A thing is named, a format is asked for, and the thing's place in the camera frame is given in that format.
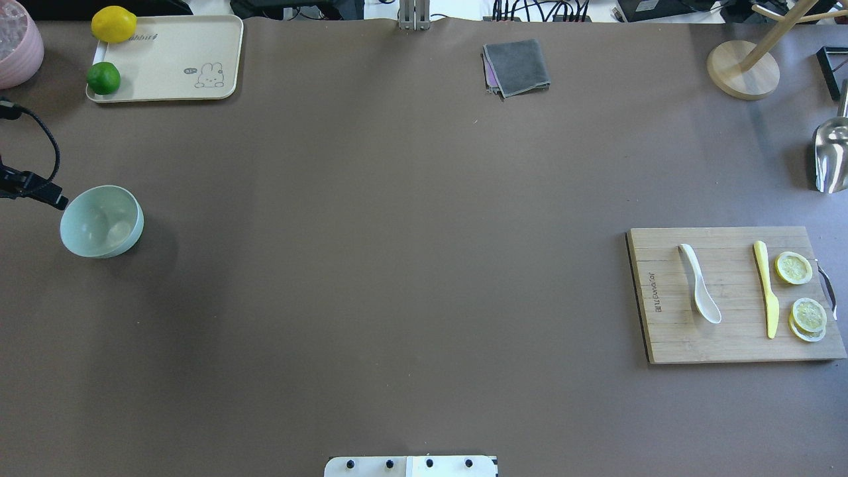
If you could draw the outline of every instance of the bunny illustration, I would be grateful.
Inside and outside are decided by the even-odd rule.
[[[224,86],[224,67],[220,63],[207,63],[200,69],[198,82],[194,83],[194,87],[223,87]]]

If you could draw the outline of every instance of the ice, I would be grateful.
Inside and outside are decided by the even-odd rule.
[[[0,59],[9,56],[26,33],[26,11],[17,3],[0,8]]]

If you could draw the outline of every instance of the folded towel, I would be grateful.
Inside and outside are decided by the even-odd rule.
[[[489,90],[499,91],[504,98],[550,86],[542,47],[535,39],[483,45],[483,67]]]

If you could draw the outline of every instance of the wooden stand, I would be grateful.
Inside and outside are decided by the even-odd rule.
[[[778,23],[759,44],[733,40],[715,47],[706,59],[706,70],[716,86],[734,98],[749,101],[763,99],[777,89],[780,69],[768,51],[801,21],[816,1],[796,3],[785,17],[779,17]]]

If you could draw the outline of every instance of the cutting board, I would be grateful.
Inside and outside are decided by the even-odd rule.
[[[791,285],[774,271],[774,259],[787,250],[805,256],[816,270],[804,227],[633,228],[627,239],[650,362],[846,357],[818,273],[809,283]],[[754,258],[757,240],[768,247],[772,289],[780,301],[778,332],[773,340],[766,336],[766,305]],[[692,297],[695,278],[679,244],[695,249],[706,287],[722,311],[721,323],[709,323],[698,313]],[[803,297],[817,300],[828,311],[826,334],[817,343],[807,343],[789,329],[789,310]]]

